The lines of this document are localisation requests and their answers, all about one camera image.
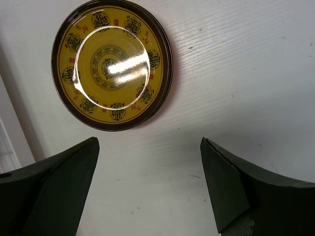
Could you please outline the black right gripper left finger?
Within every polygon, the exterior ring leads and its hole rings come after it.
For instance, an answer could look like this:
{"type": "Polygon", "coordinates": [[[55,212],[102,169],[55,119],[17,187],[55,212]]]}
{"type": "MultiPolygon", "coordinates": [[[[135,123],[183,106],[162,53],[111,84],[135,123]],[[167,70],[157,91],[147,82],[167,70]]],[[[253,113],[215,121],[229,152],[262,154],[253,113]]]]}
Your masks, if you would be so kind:
{"type": "Polygon", "coordinates": [[[2,236],[77,234],[99,155],[96,137],[0,176],[2,236]]]}

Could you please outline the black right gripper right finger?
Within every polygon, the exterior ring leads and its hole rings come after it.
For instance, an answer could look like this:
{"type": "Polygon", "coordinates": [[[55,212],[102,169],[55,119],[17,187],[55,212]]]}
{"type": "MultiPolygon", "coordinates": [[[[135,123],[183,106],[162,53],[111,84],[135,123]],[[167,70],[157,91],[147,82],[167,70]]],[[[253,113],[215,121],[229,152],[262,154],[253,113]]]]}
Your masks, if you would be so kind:
{"type": "Polygon", "coordinates": [[[201,160],[223,236],[312,236],[315,185],[246,161],[207,138],[201,160]]]}

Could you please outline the yellow patterned plate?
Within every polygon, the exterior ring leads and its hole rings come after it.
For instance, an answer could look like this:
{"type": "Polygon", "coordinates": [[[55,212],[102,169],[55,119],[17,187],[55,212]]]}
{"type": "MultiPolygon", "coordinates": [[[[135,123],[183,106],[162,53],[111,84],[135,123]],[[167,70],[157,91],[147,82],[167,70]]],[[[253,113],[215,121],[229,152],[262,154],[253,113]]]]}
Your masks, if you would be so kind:
{"type": "Polygon", "coordinates": [[[127,0],[91,0],[56,35],[56,90],[69,112],[92,128],[138,126],[162,87],[162,50],[140,8],[127,0]]]}

